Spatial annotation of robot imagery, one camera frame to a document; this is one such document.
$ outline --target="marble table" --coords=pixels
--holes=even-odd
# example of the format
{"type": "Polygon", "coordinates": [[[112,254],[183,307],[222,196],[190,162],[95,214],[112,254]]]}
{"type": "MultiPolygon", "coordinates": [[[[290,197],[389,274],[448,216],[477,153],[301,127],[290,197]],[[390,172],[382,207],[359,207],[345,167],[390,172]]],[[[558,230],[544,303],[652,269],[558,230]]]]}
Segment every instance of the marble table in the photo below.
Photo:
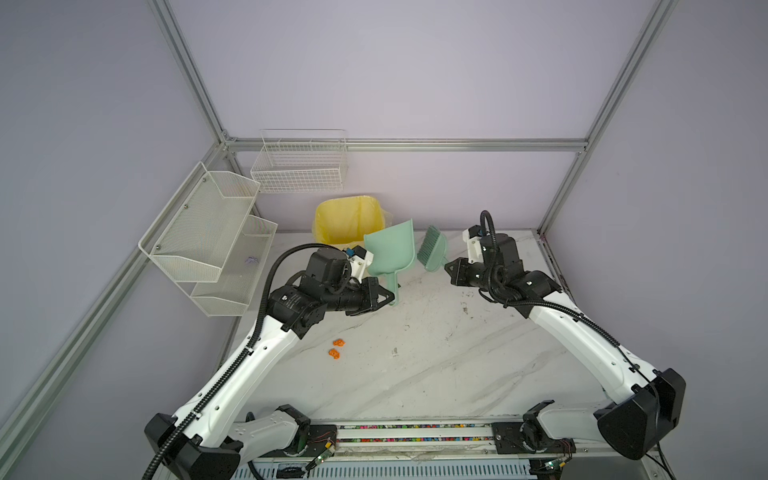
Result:
{"type": "MultiPolygon", "coordinates": [[[[466,257],[461,232],[444,232],[449,260],[466,257]]],[[[526,270],[550,273],[530,230],[505,232],[518,242],[526,270]]],[[[424,232],[416,232],[416,247],[424,232]]],[[[263,281],[290,247],[311,233],[275,236],[261,284],[232,348],[256,319],[263,281]]],[[[303,270],[314,250],[288,257],[273,289],[303,270]]],[[[453,286],[440,270],[414,262],[399,274],[400,304],[361,316],[330,312],[289,351],[246,404],[266,415],[290,403],[316,420],[449,419],[519,415],[546,399],[604,399],[597,380],[558,341],[514,309],[453,286]],[[335,339],[346,345],[334,347],[335,339]],[[337,348],[338,360],[328,351],[337,348]]]]}

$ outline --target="wire basket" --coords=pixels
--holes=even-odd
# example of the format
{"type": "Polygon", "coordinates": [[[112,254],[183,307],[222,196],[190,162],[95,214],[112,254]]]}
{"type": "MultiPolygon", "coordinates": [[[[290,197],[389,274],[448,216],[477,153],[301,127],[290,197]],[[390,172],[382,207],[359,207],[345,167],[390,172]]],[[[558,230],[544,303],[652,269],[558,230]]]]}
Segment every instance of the wire basket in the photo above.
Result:
{"type": "Polygon", "coordinates": [[[139,243],[176,283],[219,280],[259,190],[259,183],[250,178],[203,169],[184,205],[154,244],[145,245],[144,239],[139,243]]]}
{"type": "Polygon", "coordinates": [[[216,283],[198,283],[189,294],[208,316],[242,316],[253,299],[277,223],[248,215],[242,234],[216,283]]]}
{"type": "Polygon", "coordinates": [[[344,130],[262,130],[264,146],[250,170],[266,194],[341,191],[346,178],[344,130]]]}

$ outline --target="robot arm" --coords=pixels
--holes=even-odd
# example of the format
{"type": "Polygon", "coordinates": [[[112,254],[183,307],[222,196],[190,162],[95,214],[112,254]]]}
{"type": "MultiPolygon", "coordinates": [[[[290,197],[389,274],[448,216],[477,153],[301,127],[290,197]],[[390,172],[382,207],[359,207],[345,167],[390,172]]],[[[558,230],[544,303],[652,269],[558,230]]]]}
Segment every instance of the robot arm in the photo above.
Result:
{"type": "Polygon", "coordinates": [[[486,300],[514,307],[546,329],[587,367],[610,399],[588,406],[539,403],[524,415],[532,450],[553,439],[590,439],[607,442],[625,457],[642,458],[677,426],[683,378],[630,353],[589,320],[553,279],[526,271],[515,240],[494,231],[487,211],[481,224],[462,235],[467,257],[445,265],[451,283],[478,287],[486,300]]]}
{"type": "MultiPolygon", "coordinates": [[[[239,465],[273,450],[301,453],[310,421],[293,407],[281,406],[249,422],[235,418],[267,373],[326,311],[355,316],[395,299],[376,277],[362,278],[371,262],[372,254],[362,247],[348,252],[318,249],[301,273],[299,286],[289,283],[269,295],[260,331],[256,321],[208,383],[173,415],[152,418],[144,432],[178,478],[229,479],[239,465]]],[[[148,468],[145,478],[152,473],[148,468]]]]}

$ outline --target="dustpan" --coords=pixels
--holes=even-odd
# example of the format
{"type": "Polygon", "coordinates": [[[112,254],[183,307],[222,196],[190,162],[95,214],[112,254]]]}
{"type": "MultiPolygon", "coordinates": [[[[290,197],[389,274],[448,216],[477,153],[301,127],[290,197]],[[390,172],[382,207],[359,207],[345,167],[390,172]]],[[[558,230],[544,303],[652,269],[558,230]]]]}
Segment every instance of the dustpan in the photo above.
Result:
{"type": "Polygon", "coordinates": [[[400,301],[397,290],[397,273],[411,265],[416,259],[416,247],[413,241],[413,219],[393,225],[364,236],[366,250],[373,253],[373,263],[368,267],[372,276],[384,276],[386,289],[395,294],[397,305],[400,301]]]}

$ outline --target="yellow plastic bag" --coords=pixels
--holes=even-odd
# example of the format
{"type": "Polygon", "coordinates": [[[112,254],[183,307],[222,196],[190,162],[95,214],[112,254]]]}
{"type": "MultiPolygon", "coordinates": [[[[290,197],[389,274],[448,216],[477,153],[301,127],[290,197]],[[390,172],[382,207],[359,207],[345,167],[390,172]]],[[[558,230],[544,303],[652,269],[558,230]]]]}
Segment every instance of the yellow plastic bag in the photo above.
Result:
{"type": "Polygon", "coordinates": [[[338,248],[363,245],[362,236],[392,225],[392,215],[374,197],[344,197],[317,206],[312,233],[315,240],[338,248]]]}

